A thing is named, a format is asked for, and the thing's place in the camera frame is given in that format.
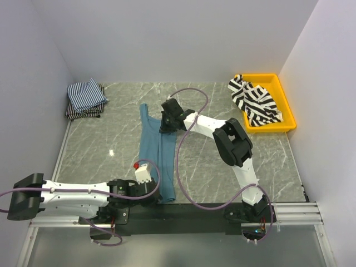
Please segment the teal blue tank top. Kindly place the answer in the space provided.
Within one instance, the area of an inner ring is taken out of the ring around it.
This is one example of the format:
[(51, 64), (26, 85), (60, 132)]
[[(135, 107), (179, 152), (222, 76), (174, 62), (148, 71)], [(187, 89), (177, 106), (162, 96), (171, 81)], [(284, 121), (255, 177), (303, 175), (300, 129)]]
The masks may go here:
[(152, 169), (151, 176), (157, 181), (161, 177), (161, 202), (176, 200), (174, 189), (174, 159), (176, 133), (161, 133), (161, 120), (149, 115), (148, 105), (140, 105), (140, 118), (142, 124), (139, 159), (153, 161), (159, 171)]

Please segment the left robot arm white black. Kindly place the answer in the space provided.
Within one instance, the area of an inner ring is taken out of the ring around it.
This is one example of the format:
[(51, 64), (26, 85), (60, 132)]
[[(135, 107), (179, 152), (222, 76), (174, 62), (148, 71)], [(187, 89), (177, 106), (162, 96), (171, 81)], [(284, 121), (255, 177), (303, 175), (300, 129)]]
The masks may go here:
[(154, 179), (144, 182), (115, 179), (98, 184), (65, 184), (31, 174), (15, 183), (9, 208), (1, 212), (7, 219), (23, 221), (46, 215), (79, 216), (103, 224), (118, 209), (158, 203), (162, 197)]

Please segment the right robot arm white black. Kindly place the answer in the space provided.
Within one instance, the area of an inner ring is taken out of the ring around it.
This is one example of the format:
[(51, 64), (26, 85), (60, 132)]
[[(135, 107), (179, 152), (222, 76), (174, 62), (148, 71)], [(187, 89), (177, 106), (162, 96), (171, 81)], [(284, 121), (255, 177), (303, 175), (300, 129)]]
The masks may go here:
[(237, 197), (241, 197), (241, 204), (233, 215), (237, 215), (243, 222), (261, 222), (262, 218), (269, 218), (274, 222), (274, 208), (270, 197), (259, 185), (253, 167), (253, 144), (247, 133), (235, 118), (218, 120), (200, 114), (200, 111), (183, 110), (174, 98), (166, 100), (162, 105), (162, 120), (160, 132), (163, 134), (184, 131), (179, 142), (182, 145), (185, 137), (191, 132), (201, 134), (214, 140), (222, 161), (230, 166), (239, 183), (240, 190), (226, 203), (216, 207), (207, 207), (196, 203), (184, 190), (180, 178), (177, 179), (181, 191), (191, 204), (203, 210), (227, 209)]

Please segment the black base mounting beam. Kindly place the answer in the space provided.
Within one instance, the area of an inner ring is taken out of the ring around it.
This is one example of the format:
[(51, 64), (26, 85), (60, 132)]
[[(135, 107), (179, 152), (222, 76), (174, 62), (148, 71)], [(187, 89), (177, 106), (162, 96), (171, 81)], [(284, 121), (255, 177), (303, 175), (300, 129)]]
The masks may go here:
[(273, 207), (265, 207), (258, 215), (242, 203), (232, 203), (221, 210), (206, 211), (191, 204), (160, 204), (152, 207), (135, 206), (118, 209), (111, 214), (90, 220), (97, 226), (121, 236), (145, 234), (206, 234), (249, 236), (260, 240), (266, 226), (276, 222)]

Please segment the dark striped folded top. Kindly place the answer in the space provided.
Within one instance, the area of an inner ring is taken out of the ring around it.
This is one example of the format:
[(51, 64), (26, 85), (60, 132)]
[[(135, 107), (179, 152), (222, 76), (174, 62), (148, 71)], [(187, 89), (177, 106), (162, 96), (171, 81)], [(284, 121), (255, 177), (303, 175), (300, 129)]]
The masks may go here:
[[(98, 85), (99, 85), (101, 91), (103, 92), (103, 87), (101, 86), (101, 84), (98, 83)], [(70, 120), (74, 120), (76, 118), (84, 118), (84, 117), (100, 117), (100, 113), (103, 112), (104, 105), (105, 104), (101, 104), (101, 105), (95, 106), (87, 111), (84, 111), (83, 113), (78, 113), (74, 109), (74, 107), (71, 104), (70, 99), (69, 99), (69, 104), (68, 104), (65, 116)]]

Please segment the black white striped top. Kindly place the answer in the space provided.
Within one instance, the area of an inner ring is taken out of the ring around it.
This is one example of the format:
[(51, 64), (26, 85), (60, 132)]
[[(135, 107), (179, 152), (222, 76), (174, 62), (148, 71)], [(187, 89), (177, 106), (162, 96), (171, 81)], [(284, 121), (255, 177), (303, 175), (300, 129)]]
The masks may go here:
[(236, 75), (229, 81), (228, 89), (231, 90), (233, 103), (247, 115), (250, 126), (284, 122), (282, 112), (264, 87), (253, 86), (243, 80), (243, 75)]

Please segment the blue white striped folded top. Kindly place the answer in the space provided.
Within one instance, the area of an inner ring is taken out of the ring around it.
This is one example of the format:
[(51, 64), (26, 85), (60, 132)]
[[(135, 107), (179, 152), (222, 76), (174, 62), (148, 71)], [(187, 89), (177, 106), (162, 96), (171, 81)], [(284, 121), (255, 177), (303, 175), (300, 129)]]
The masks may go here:
[(78, 82), (69, 85), (67, 87), (67, 94), (71, 104), (78, 113), (83, 113), (108, 101), (93, 78), (90, 78), (87, 82)]

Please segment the yellow plastic tray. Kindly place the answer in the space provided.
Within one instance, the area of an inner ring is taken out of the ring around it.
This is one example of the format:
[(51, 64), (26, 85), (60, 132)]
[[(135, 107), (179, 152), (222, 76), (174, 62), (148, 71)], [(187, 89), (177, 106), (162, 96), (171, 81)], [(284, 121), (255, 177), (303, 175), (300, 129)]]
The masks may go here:
[(283, 122), (270, 123), (264, 126), (252, 127), (248, 122), (248, 117), (243, 112), (243, 121), (246, 132), (255, 133), (272, 133), (272, 132), (288, 132), (296, 128), (296, 122), (293, 113), (289, 107), (288, 100), (281, 86), (279, 78), (274, 73), (245, 73), (243, 80), (251, 82), (254, 86), (260, 85), (265, 88), (276, 103), (279, 111), (282, 113)]

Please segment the aluminium extrusion rail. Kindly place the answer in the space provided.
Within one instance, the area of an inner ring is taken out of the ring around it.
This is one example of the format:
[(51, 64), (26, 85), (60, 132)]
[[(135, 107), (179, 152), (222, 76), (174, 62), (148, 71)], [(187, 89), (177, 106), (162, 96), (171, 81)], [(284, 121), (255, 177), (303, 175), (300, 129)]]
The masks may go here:
[(161, 204), (154, 207), (135, 206), (121, 209), (107, 219), (92, 219), (99, 226), (111, 224), (128, 225), (135, 221), (143, 223), (224, 222), (242, 225), (260, 225), (270, 222), (279, 225), (322, 225), (323, 219), (314, 202), (273, 203), (257, 216), (242, 211), (242, 204), (233, 203), (221, 210), (207, 211), (191, 204)]

